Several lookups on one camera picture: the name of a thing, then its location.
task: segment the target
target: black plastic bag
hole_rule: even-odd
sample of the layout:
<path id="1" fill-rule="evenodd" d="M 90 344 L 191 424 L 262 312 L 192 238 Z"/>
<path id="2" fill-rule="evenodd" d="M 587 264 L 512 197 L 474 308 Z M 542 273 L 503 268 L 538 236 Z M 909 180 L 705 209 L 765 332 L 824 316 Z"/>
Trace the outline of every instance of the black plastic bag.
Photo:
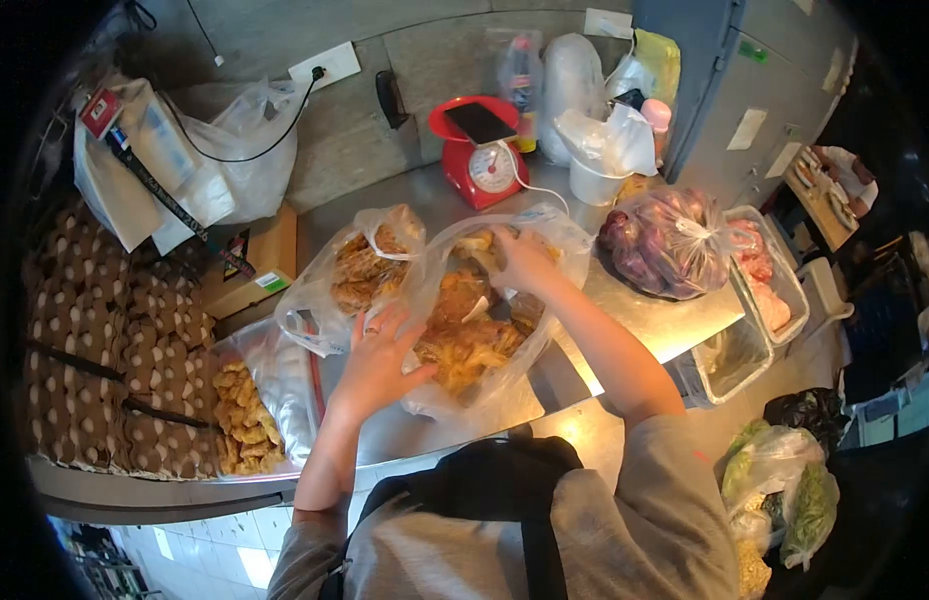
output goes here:
<path id="1" fill-rule="evenodd" d="M 837 391 L 810 388 L 779 396 L 765 404 L 764 420 L 772 426 L 804 427 L 831 455 L 850 418 L 841 414 L 841 398 Z"/>

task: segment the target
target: wall switch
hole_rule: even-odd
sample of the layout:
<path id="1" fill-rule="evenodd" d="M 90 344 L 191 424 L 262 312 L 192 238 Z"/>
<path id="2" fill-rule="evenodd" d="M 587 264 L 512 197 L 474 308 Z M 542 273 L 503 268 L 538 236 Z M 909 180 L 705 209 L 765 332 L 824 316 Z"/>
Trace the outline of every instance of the wall switch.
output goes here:
<path id="1" fill-rule="evenodd" d="M 361 71 L 358 56 L 354 54 L 354 45 L 350 41 L 346 41 L 331 50 L 315 54 L 295 66 L 289 67 L 288 74 L 296 82 L 311 84 L 311 70 L 316 66 L 324 67 L 325 73 L 324 77 L 314 82 L 312 91 L 320 90 Z"/>
<path id="2" fill-rule="evenodd" d="M 635 34 L 632 16 L 626 12 L 589 8 L 584 13 L 584 34 L 630 40 Z"/>

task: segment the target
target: plastic bottle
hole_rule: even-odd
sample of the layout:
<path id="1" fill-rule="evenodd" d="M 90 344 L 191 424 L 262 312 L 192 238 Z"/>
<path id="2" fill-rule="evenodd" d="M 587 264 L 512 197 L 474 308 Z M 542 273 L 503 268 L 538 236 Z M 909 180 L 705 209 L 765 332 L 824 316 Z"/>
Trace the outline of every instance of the plastic bottle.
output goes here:
<path id="1" fill-rule="evenodd" d="M 668 147 L 668 125 L 671 123 L 671 108 L 661 100 L 649 98 L 641 104 L 641 115 L 648 120 L 654 134 L 654 166 L 662 168 L 664 151 Z"/>
<path id="2" fill-rule="evenodd" d="M 532 152 L 538 147 L 536 119 L 542 100 L 544 72 L 539 57 L 541 49 L 539 31 L 522 31 L 511 39 L 498 66 L 498 96 L 518 109 L 515 146 L 521 153 Z"/>

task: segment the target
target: green sticker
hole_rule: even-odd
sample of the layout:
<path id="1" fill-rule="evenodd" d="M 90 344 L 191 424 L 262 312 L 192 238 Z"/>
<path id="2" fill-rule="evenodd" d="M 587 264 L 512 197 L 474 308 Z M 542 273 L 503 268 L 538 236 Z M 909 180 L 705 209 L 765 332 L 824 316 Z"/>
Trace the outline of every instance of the green sticker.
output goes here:
<path id="1" fill-rule="evenodd" d="M 756 48 L 755 44 L 749 41 L 741 42 L 741 45 L 738 46 L 738 54 L 743 57 L 748 57 L 761 65 L 768 62 L 768 51 L 764 48 Z"/>
<path id="2" fill-rule="evenodd" d="M 288 287 L 288 282 L 285 281 L 284 279 L 278 278 L 278 279 L 276 279 L 276 280 L 274 280 L 274 281 L 268 283 L 268 284 L 265 286 L 265 291 L 266 291 L 268 294 L 274 294 L 275 292 L 278 292 L 279 290 L 283 290 L 283 289 L 285 289 L 286 287 Z"/>

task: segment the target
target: black smartphone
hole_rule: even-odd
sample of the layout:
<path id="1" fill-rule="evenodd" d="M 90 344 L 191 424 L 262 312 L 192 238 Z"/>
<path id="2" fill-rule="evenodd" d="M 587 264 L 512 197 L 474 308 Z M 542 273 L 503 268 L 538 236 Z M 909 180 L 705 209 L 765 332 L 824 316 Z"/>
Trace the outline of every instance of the black smartphone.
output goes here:
<path id="1" fill-rule="evenodd" d="M 448 108 L 444 114 L 457 125 L 475 146 L 491 144 L 499 139 L 515 138 L 519 133 L 478 102 Z"/>

